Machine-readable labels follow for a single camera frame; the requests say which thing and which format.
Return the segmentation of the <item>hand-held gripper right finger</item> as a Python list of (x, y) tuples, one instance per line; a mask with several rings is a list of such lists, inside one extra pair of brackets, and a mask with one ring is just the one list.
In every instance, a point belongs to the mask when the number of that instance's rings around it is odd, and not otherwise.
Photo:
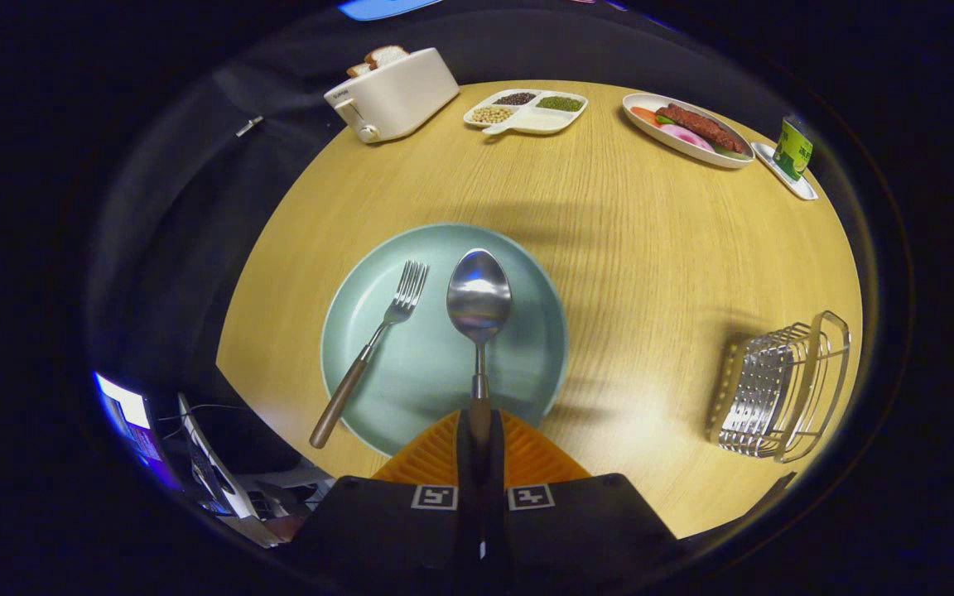
[(489, 555), (512, 574), (644, 574), (685, 546), (620, 473), (591, 474), (541, 431), (497, 411)]

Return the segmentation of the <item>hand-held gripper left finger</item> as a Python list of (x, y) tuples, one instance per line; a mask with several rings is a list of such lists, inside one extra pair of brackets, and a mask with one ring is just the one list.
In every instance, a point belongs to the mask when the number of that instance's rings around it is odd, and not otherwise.
[(467, 422), (451, 412), (371, 478), (338, 479), (292, 541), (291, 565), (318, 580), (454, 580), (479, 565)]

